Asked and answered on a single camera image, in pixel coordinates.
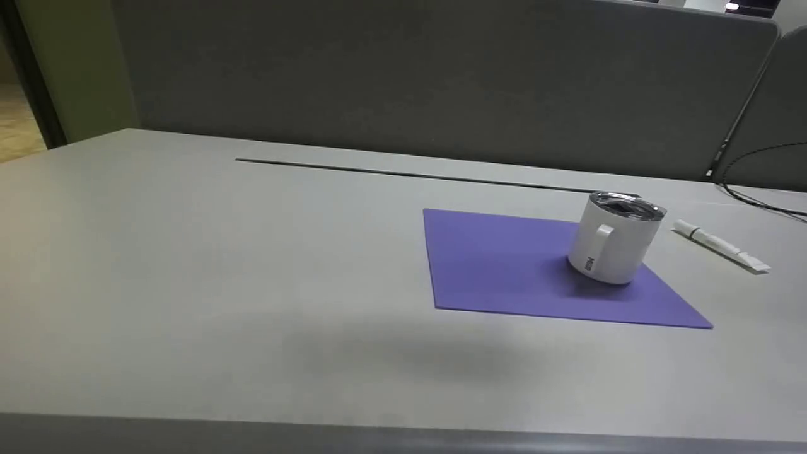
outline pen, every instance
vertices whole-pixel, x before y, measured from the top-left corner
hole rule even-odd
[[[760,263],[758,257],[748,254],[748,253],[742,253],[736,246],[691,225],[691,223],[682,223],[678,220],[676,228],[672,228],[680,238],[691,241],[691,243],[699,243],[700,248],[715,253],[715,254],[723,254],[726,259],[757,272],[757,275],[764,275],[768,272],[771,267],[765,263]]]

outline purple mouse pad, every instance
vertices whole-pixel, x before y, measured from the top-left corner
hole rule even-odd
[[[576,275],[565,259],[573,223],[425,209],[423,225],[433,305],[441,310],[711,331],[644,264],[622,287]]]

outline table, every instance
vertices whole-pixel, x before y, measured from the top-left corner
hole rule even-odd
[[[671,209],[644,263],[715,331],[433,310],[425,208],[580,220],[583,194],[237,160],[641,193]],[[705,183],[117,131],[0,165],[0,449],[807,452],[805,249]]]

